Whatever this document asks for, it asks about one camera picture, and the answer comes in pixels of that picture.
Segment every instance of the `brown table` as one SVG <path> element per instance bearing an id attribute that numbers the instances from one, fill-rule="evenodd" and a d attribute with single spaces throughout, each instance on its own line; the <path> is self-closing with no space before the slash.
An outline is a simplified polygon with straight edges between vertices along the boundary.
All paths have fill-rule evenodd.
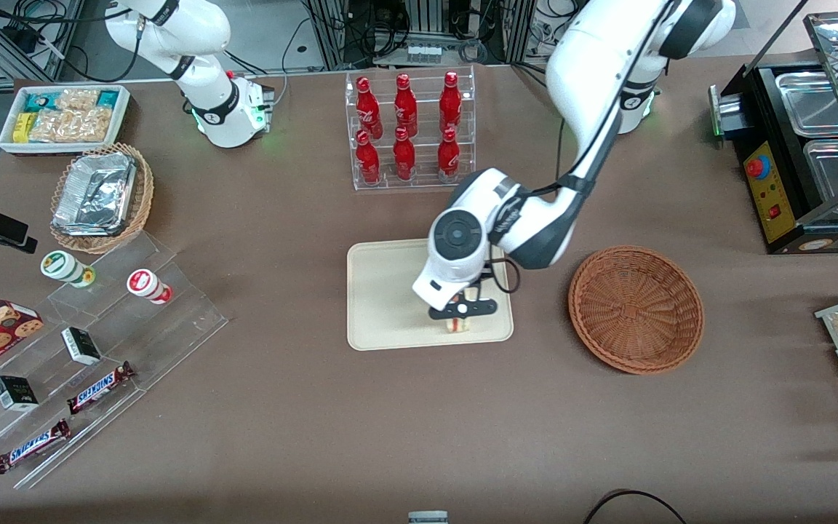
<path id="1" fill-rule="evenodd" d="M 732 149 L 707 137 L 706 89 L 740 62 L 672 67 L 568 253 L 523 274 L 509 341 L 386 352 L 347 346 L 346 252 L 425 236 L 448 193 L 352 189 L 343 74 L 294 76 L 273 132 L 235 150 L 196 132 L 173 83 L 129 84 L 123 137 L 156 176 L 147 229 L 233 321 L 37 488 L 0 478 L 0 522 L 395 524 L 442 508 L 568 524 L 613 488 L 691 522 L 838 521 L 838 362 L 812 315 L 838 303 L 838 255 L 764 255 Z M 478 75 L 479 165 L 548 183 L 559 117 L 541 87 Z M 0 159 L 0 211 L 41 241 L 0 247 L 0 298 L 56 288 L 37 263 L 65 163 Z M 701 349 L 664 376 L 603 365 L 568 320 L 578 262 L 620 243 L 675 260 L 707 309 Z M 595 522 L 670 521 L 651 501 L 611 505 Z"/>

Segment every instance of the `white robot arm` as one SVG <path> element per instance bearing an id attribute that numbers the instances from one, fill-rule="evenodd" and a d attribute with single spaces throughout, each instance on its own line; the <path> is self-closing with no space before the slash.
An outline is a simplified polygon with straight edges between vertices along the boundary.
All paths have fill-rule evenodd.
<path id="1" fill-rule="evenodd" d="M 246 79 L 230 79 L 213 56 L 226 49 L 226 14 L 206 0 L 123 0 L 106 16 L 110 36 L 169 74 L 193 106 L 199 130 L 219 147 L 241 146 L 270 125 L 273 93 Z"/>
<path id="2" fill-rule="evenodd" d="M 616 134 L 638 125 L 666 61 L 718 42 L 734 19 L 732 0 L 589 2 L 546 67 L 548 93 L 578 141 L 575 165 L 535 191 L 496 169 L 469 175 L 432 223 L 413 291 L 436 311 L 472 316 L 452 299 L 479 281 L 489 245 L 523 269 L 557 262 Z M 554 202 L 541 198 L 555 190 Z"/>

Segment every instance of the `brown woven basket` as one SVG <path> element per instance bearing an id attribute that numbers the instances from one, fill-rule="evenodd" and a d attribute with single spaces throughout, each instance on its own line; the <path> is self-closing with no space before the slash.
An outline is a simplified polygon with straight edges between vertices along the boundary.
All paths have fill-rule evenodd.
<path id="1" fill-rule="evenodd" d="M 671 371 L 701 344 L 704 309 L 691 279 L 650 249 L 593 253 L 568 290 L 582 342 L 603 362 L 636 375 Z"/>
<path id="2" fill-rule="evenodd" d="M 50 233 L 57 239 L 57 243 L 67 249 L 83 251 L 91 253 L 91 255 L 102 255 L 113 247 L 129 241 L 138 231 L 144 228 L 144 223 L 147 222 L 147 215 L 151 212 L 151 199 L 153 198 L 151 166 L 144 162 L 144 156 L 140 155 L 137 149 L 126 145 L 126 143 L 113 143 L 112 146 L 93 149 L 83 153 L 83 156 L 108 155 L 109 153 L 125 153 L 137 160 L 134 189 L 131 192 L 131 203 L 129 212 L 127 212 L 127 226 L 120 235 L 115 237 L 71 237 L 60 233 L 51 226 Z M 63 170 L 63 176 L 60 176 L 60 182 L 57 182 L 57 190 L 54 192 L 53 198 L 50 199 L 51 213 L 57 211 L 57 203 L 60 202 L 60 195 L 63 195 L 63 185 L 66 183 L 68 172 L 70 172 L 70 166 Z"/>

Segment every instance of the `red bottle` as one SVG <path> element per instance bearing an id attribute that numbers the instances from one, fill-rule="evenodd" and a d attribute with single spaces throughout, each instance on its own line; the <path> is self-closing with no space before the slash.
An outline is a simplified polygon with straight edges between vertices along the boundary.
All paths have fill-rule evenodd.
<path id="1" fill-rule="evenodd" d="M 377 149 L 370 143 L 370 136 L 366 130 L 358 130 L 355 139 L 358 141 L 355 156 L 358 158 L 358 169 L 362 172 L 364 183 L 376 186 L 380 183 L 380 157 L 377 156 Z"/>
<path id="2" fill-rule="evenodd" d="M 445 73 L 445 89 L 439 99 L 439 129 L 445 132 L 449 126 L 458 129 L 461 123 L 461 92 L 458 90 L 458 74 Z"/>
<path id="3" fill-rule="evenodd" d="M 455 128 L 448 128 L 442 133 L 439 144 L 439 179 L 443 183 L 455 182 L 458 178 L 458 155 L 461 148 L 455 142 Z"/>
<path id="4" fill-rule="evenodd" d="M 393 101 L 396 109 L 396 125 L 406 128 L 410 137 L 419 133 L 419 112 L 416 109 L 416 95 L 410 87 L 409 74 L 396 75 L 396 100 Z"/>
<path id="5" fill-rule="evenodd" d="M 393 144 L 393 158 L 396 159 L 396 176 L 409 182 L 416 173 L 416 150 L 410 142 L 406 128 L 396 128 L 396 143 Z"/>
<path id="6" fill-rule="evenodd" d="M 370 137 L 380 140 L 383 136 L 383 124 L 380 123 L 380 104 L 377 97 L 370 92 L 370 80 L 365 76 L 355 82 L 358 86 L 358 120 L 362 129 L 370 133 Z"/>

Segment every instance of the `snickers bar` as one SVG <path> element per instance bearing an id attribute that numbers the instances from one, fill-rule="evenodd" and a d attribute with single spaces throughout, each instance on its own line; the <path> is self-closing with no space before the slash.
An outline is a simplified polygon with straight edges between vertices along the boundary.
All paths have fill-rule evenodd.
<path id="1" fill-rule="evenodd" d="M 114 368 L 112 373 L 109 373 L 100 379 L 100 381 L 96 382 L 96 384 L 89 386 L 89 388 L 84 389 L 81 394 L 68 400 L 67 404 L 70 405 L 70 414 L 76 415 L 80 411 L 83 411 L 83 408 L 87 405 L 96 402 L 102 398 L 104 394 L 107 394 L 107 392 L 116 388 L 117 385 L 127 381 L 127 379 L 129 379 L 132 375 L 134 375 L 134 370 L 131 369 L 131 365 L 125 361 L 124 364 L 120 365 L 118 368 Z"/>
<path id="2" fill-rule="evenodd" d="M 11 453 L 0 455 L 0 475 L 15 467 L 16 464 L 25 460 L 26 458 L 36 454 L 61 439 L 70 438 L 70 426 L 63 418 L 57 422 L 57 425 L 49 430 L 42 432 L 37 437 L 25 442 L 20 448 L 15 448 Z"/>

